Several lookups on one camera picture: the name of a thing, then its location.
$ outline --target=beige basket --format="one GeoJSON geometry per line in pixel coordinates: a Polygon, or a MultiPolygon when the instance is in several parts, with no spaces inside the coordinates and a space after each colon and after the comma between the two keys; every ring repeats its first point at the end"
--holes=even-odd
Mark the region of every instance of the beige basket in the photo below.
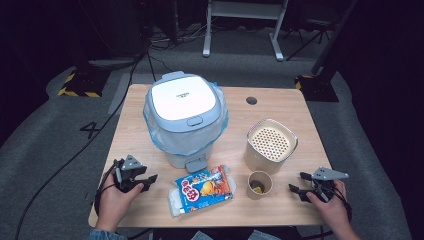
{"type": "Polygon", "coordinates": [[[244,160],[252,171],[278,172],[297,147],[297,137],[281,123],[265,119],[247,134],[244,160]]]}

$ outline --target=wooden tabletop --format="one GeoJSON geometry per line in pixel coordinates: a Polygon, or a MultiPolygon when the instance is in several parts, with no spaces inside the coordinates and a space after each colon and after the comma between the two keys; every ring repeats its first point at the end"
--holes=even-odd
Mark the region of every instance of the wooden tabletop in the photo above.
{"type": "MultiPolygon", "coordinates": [[[[142,115],[144,100],[150,85],[136,84],[129,88],[106,160],[104,172],[114,159],[132,154],[147,166],[140,178],[158,174],[148,192],[141,193],[132,203],[121,227],[211,227],[211,226],[278,226],[321,225],[322,219],[310,203],[301,202],[290,192],[288,184],[301,189],[310,182],[300,178],[300,172],[314,173],[318,167],[330,167],[320,137],[302,93],[296,89],[222,87],[230,120],[225,132],[213,144],[208,167],[225,164],[231,168],[237,184],[234,198],[196,212],[172,217],[168,192],[175,188],[174,180],[188,175],[185,169],[170,165],[165,154],[152,143],[142,115]],[[250,105],[247,97],[255,97],[250,105]],[[299,143],[278,173],[272,175],[272,191],[260,200],[246,195],[247,178],[251,171],[243,154],[250,128],[263,119],[274,119],[293,131],[299,143]]],[[[92,209],[89,224],[94,226],[97,215],[92,209]]]]}

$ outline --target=sleeve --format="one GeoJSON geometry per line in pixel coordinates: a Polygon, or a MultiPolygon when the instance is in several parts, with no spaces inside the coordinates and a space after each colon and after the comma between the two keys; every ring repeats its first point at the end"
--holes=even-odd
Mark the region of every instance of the sleeve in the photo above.
{"type": "Polygon", "coordinates": [[[92,228],[87,240],[128,240],[125,236],[92,228]]]}

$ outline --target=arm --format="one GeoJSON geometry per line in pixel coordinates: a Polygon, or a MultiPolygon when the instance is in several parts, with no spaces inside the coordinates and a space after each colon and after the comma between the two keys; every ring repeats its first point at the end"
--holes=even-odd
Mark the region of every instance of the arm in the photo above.
{"type": "MultiPolygon", "coordinates": [[[[346,198],[346,187],[340,180],[335,180],[335,187],[343,194],[346,198]]],[[[333,230],[337,239],[339,240],[356,240],[360,239],[356,232],[350,225],[346,208],[343,202],[336,196],[334,196],[328,203],[322,202],[318,197],[308,192],[306,194],[311,203],[320,213],[324,222],[333,230]]]]}
{"type": "MultiPolygon", "coordinates": [[[[116,235],[114,232],[118,227],[119,222],[124,218],[132,201],[143,189],[143,184],[135,186],[127,193],[121,192],[115,187],[113,174],[109,174],[105,183],[103,192],[100,198],[99,216],[95,229],[90,232],[89,239],[109,239],[103,236],[116,235]]],[[[125,237],[116,235],[116,239],[126,239],[125,237]]]]}

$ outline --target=snack bag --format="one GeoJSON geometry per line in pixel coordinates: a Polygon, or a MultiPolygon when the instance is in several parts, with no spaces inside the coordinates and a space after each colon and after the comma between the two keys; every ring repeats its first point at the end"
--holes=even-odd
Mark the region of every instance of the snack bag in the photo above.
{"type": "Polygon", "coordinates": [[[224,165],[195,172],[175,180],[169,192],[172,216],[189,213],[233,198],[236,185],[224,165]]]}

